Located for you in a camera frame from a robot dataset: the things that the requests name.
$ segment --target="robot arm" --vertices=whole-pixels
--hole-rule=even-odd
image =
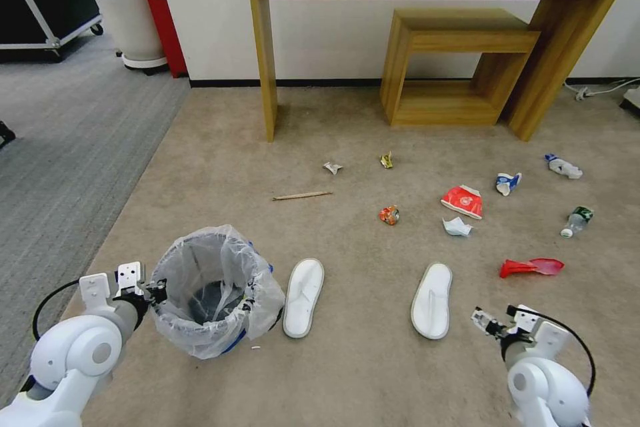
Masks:
[[[471,319],[500,341],[516,417],[525,427],[588,426],[586,389],[573,373],[554,361],[569,332],[523,305],[510,306],[507,312],[515,317],[512,328],[480,308]]]
[[[0,410],[0,427],[81,427],[91,396],[111,379],[123,347],[140,325],[149,303],[166,298],[165,284],[144,286],[139,262],[116,272],[118,291],[107,274],[82,277],[86,310],[45,332],[31,354],[29,377],[13,402]]]

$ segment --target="white slipper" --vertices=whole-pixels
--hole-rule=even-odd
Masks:
[[[418,286],[411,304],[411,321],[420,335],[437,340],[449,330],[449,287],[451,269],[431,264]]]
[[[313,309],[325,279],[325,268],[318,259],[298,262],[291,272],[282,327],[289,337],[302,338],[309,333]]]

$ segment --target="transparent plastic bag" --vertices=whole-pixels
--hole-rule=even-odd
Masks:
[[[218,357],[245,333],[261,336],[285,303],[272,269],[230,225],[179,238],[151,274],[167,279],[167,300],[152,311],[158,332],[200,359]]]

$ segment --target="wooden stool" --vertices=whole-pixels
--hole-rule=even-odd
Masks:
[[[528,28],[502,9],[395,10],[380,88],[389,123],[493,125],[540,35]],[[417,51],[482,56],[470,81],[405,81]]]

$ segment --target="trash can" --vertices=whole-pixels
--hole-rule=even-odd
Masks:
[[[285,303],[272,271],[230,225],[179,238],[151,274],[167,280],[167,299],[152,309],[158,332],[199,359],[228,352],[245,334],[263,335]]]
[[[173,18],[171,17],[171,11],[169,10],[167,0],[147,1],[149,2],[153,21],[155,22],[155,28],[158,30],[162,49],[165,51],[171,75],[173,78],[178,78],[181,75],[188,75],[187,63],[185,62],[185,56],[182,53],[182,48],[180,47],[178,34],[175,32],[175,26],[173,24]]]

